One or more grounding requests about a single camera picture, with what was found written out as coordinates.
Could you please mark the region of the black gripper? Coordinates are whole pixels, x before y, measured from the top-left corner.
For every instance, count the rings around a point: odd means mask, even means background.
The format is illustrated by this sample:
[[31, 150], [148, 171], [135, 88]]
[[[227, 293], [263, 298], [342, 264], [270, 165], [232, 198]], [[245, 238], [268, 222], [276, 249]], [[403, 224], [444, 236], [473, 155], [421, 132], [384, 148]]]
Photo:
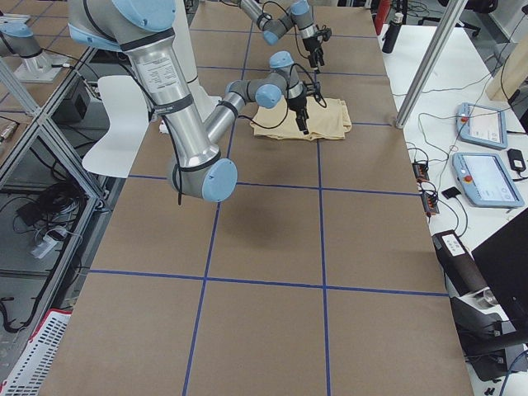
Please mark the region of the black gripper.
[[290, 111], [295, 112], [295, 122], [298, 126], [299, 131], [303, 135], [308, 135], [309, 130], [307, 126], [307, 119], [309, 118], [309, 116], [307, 112], [306, 96], [300, 95], [297, 97], [288, 98], [287, 106]]
[[318, 73], [318, 66], [325, 65], [322, 43], [321, 36], [303, 38], [304, 48], [309, 52], [309, 65], [315, 73]]

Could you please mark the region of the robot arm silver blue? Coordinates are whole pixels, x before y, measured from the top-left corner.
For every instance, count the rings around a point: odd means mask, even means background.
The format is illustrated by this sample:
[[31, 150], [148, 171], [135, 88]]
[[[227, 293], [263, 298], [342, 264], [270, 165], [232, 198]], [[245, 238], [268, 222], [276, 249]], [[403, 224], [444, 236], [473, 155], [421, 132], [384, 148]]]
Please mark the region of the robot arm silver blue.
[[307, 88], [287, 51], [271, 56], [266, 78], [232, 82], [202, 119], [173, 49], [174, 1], [71, 1], [68, 13], [75, 41], [129, 58], [139, 86], [167, 126], [175, 152], [167, 178], [180, 195], [220, 202], [233, 193], [238, 170], [222, 158], [217, 143], [248, 103], [271, 109], [286, 99], [298, 129], [308, 131]]
[[[300, 35], [307, 55], [301, 56], [309, 61], [311, 69], [315, 73], [321, 72], [325, 65], [323, 42], [330, 40], [332, 29], [326, 25], [318, 26], [313, 17], [311, 6], [307, 1], [295, 1], [287, 8], [274, 1], [265, 1], [260, 4], [257, 1], [221, 1], [224, 5], [241, 9], [262, 32], [264, 41], [269, 45], [275, 45], [279, 39], [286, 35], [291, 29]], [[265, 5], [273, 3], [282, 10], [282, 15], [273, 17], [265, 11]]]

